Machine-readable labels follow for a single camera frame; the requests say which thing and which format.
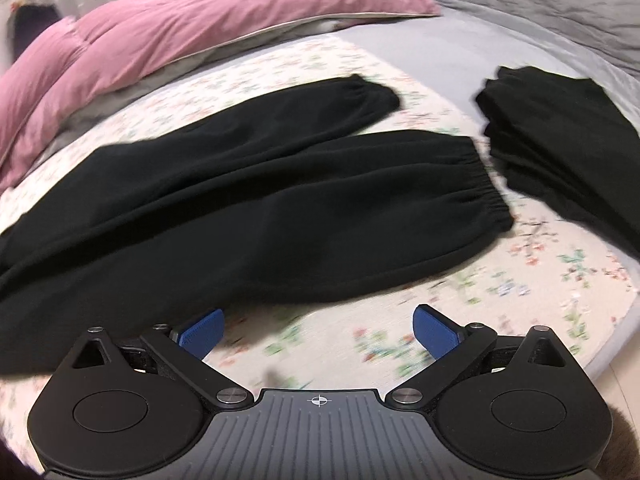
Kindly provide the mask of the pink duvet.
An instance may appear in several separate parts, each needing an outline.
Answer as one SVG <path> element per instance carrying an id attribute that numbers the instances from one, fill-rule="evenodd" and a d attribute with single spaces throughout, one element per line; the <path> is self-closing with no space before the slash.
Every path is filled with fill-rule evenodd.
<path id="1" fill-rule="evenodd" d="M 210 49 L 324 20 L 431 18 L 434 0 L 115 0 L 44 30 L 1 77 L 1 187 L 100 96 Z"/>

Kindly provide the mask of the folded black clothes stack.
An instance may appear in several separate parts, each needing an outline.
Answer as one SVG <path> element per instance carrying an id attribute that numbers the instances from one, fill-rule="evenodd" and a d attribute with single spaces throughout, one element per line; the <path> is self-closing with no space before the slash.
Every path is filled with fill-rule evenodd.
<path id="1" fill-rule="evenodd" d="M 475 102 L 509 188 L 639 255 L 639 135 L 598 84 L 500 67 Z"/>

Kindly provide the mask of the floral bed sheet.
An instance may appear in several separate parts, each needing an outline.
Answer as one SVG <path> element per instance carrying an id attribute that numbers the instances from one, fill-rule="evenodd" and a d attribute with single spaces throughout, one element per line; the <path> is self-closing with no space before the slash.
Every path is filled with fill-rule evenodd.
<path id="1" fill-rule="evenodd" d="M 482 128 L 333 36 L 168 84 L 1 201 L 1 440 L 76 339 L 157 323 L 250 392 L 389 392 L 429 304 L 590 367 L 638 297 L 596 234 L 520 194 Z"/>

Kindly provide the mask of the black pants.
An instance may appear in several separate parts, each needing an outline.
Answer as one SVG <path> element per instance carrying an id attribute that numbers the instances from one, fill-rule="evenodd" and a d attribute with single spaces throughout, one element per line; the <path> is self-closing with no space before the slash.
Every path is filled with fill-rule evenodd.
<path id="1" fill-rule="evenodd" d="M 344 301 L 484 252 L 513 219 L 473 141 L 371 131 L 399 105 L 352 75 L 95 150 L 2 234 L 2 374 L 52 372 L 92 326 Z"/>

